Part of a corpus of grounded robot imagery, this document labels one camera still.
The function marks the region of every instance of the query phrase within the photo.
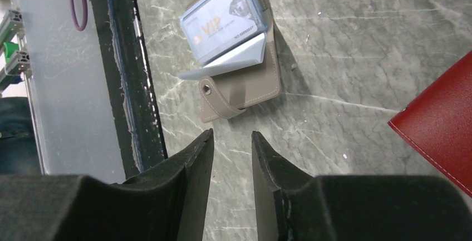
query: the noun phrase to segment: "jeans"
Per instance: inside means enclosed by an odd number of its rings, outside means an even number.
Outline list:
[[[0,99],[0,174],[41,174],[28,98]]]

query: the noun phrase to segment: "gray marble surface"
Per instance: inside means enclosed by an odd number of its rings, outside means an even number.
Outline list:
[[[191,0],[138,0],[169,154],[204,129],[215,158],[204,240],[256,240],[250,133],[318,174],[437,174],[387,125],[472,48],[472,0],[270,0],[283,93],[200,122],[178,17]]]

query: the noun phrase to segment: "wallet strap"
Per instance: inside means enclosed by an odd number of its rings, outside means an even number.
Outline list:
[[[246,109],[237,109],[228,103],[211,77],[203,77],[199,85],[201,97],[218,116],[231,119],[246,111]]]

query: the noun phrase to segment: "green clip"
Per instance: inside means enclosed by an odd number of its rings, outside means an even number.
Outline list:
[[[4,42],[3,46],[5,47],[5,61],[8,63],[14,51],[19,50],[19,45],[13,42]]]

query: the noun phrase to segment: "red book cover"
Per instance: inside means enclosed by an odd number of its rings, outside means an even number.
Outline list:
[[[472,197],[472,51],[389,125]]]

